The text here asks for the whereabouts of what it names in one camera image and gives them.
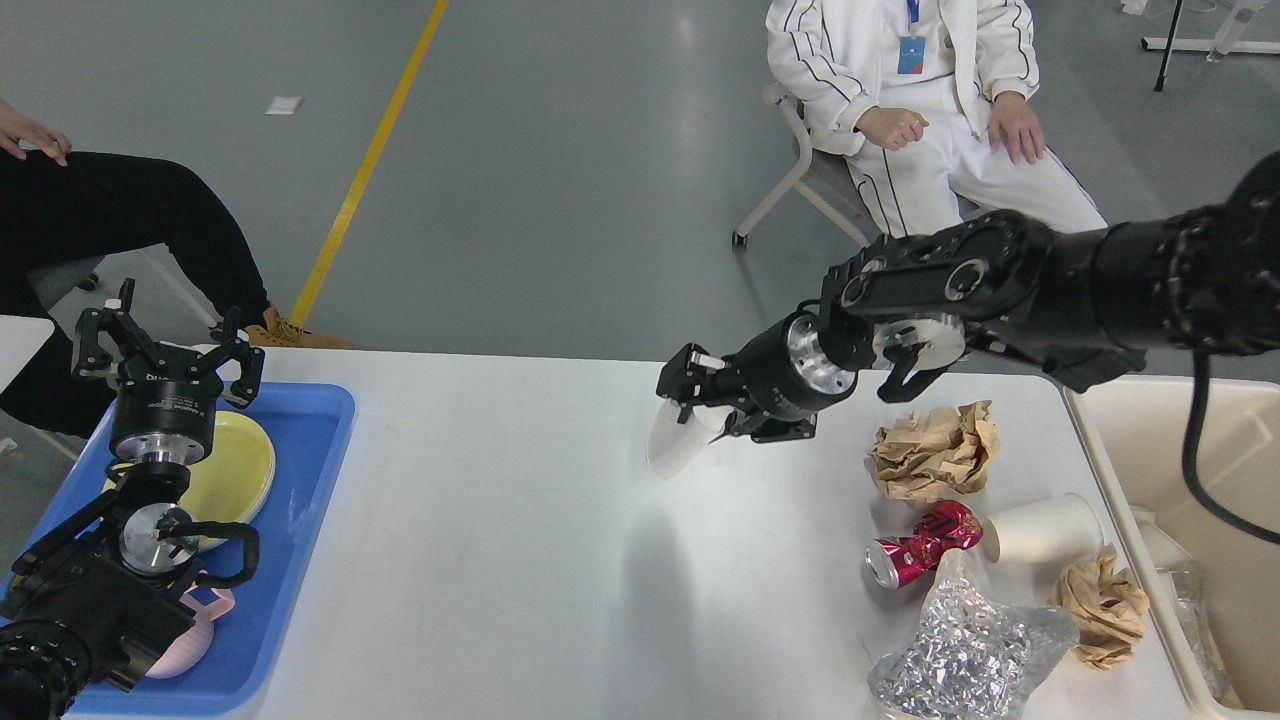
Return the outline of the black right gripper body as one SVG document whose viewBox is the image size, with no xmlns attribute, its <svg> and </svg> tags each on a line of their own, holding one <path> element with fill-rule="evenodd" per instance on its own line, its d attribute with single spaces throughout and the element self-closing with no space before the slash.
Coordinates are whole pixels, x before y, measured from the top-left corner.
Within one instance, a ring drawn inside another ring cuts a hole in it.
<svg viewBox="0 0 1280 720">
<path fill-rule="evenodd" d="M 842 369 L 827 356 L 817 322 L 815 314 L 796 310 L 736 352 L 746 389 L 742 411 L 797 420 L 852 395 L 858 372 Z"/>
</svg>

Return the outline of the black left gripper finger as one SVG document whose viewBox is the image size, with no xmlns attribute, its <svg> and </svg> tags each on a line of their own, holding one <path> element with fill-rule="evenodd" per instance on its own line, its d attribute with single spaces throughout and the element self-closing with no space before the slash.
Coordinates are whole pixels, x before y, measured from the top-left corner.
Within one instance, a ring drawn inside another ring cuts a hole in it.
<svg viewBox="0 0 1280 720">
<path fill-rule="evenodd" d="M 210 338 L 212 348 L 198 352 L 195 359 L 195 382 L 233 407 L 248 407 L 260 396 L 265 350 L 251 345 L 238 331 L 227 329 L 225 322 L 210 329 Z M 228 364 L 238 368 L 230 380 L 219 374 Z"/>
<path fill-rule="evenodd" d="M 119 366 L 141 361 L 143 372 L 161 370 L 161 352 L 131 315 L 136 281 L 125 278 L 113 302 L 87 307 L 76 323 L 73 377 L 118 379 Z"/>
</svg>

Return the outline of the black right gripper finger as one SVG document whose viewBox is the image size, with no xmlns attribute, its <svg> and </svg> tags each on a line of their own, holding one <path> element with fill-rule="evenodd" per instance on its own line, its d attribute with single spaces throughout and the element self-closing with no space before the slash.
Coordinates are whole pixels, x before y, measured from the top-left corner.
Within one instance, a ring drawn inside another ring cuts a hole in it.
<svg viewBox="0 0 1280 720">
<path fill-rule="evenodd" d="M 815 432 L 817 414 L 797 420 L 780 420 L 778 418 L 767 416 L 763 413 L 733 410 L 726 418 L 723 428 L 716 436 L 716 441 L 730 437 L 748 437 L 754 443 L 765 445 L 794 439 L 810 439 Z"/>
<path fill-rule="evenodd" d="M 694 407 L 746 407 L 745 380 L 739 355 L 716 356 L 700 345 L 686 343 L 660 369 L 655 395 L 673 402 L 680 413 Z"/>
</svg>

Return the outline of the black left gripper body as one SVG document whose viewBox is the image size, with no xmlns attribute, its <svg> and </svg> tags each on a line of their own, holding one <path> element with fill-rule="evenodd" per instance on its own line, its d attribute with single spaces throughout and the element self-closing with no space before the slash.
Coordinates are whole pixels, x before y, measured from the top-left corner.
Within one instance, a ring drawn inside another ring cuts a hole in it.
<svg viewBox="0 0 1280 720">
<path fill-rule="evenodd" d="M 109 447 L 132 462 L 201 462 L 212 454 L 216 401 L 223 380 L 214 372 L 175 379 L 116 365 L 116 406 Z"/>
</svg>

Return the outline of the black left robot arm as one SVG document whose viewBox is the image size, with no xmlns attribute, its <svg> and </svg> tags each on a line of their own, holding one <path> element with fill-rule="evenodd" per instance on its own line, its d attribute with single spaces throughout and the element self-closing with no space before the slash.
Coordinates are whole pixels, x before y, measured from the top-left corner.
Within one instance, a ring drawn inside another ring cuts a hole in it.
<svg viewBox="0 0 1280 720">
<path fill-rule="evenodd" d="M 106 474 L 113 486 L 13 564 L 3 597 L 5 719 L 59 719 L 90 684 L 131 691 L 195 625 L 192 585 L 230 589 L 256 573 L 260 538 L 242 521 L 198 521 L 180 506 L 189 469 L 210 457 L 215 405 L 259 395 L 265 352 L 225 333 L 211 351 L 154 341 L 131 316 L 134 281 L 76 325 L 76 375 L 116 389 Z"/>
</svg>

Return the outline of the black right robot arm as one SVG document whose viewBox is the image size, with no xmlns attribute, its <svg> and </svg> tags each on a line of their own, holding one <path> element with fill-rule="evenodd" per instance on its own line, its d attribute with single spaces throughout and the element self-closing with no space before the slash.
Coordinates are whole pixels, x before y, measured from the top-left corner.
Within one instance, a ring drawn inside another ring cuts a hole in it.
<svg viewBox="0 0 1280 720">
<path fill-rule="evenodd" d="M 1192 497 L 1257 539 L 1277 533 L 1213 500 L 1198 475 L 1212 356 L 1277 348 L 1279 159 L 1225 202 L 1156 222 L 1062 233 L 1011 210 L 934 234 L 879 238 L 832 265 L 817 297 L 724 356 L 685 345 L 655 393 L 676 421 L 726 407 L 714 437 L 809 438 L 860 372 L 887 368 L 878 397 L 914 400 L 969 352 L 1037 368 L 1078 393 L 1146 366 L 1151 348 L 1193 356 L 1181 451 Z"/>
</svg>

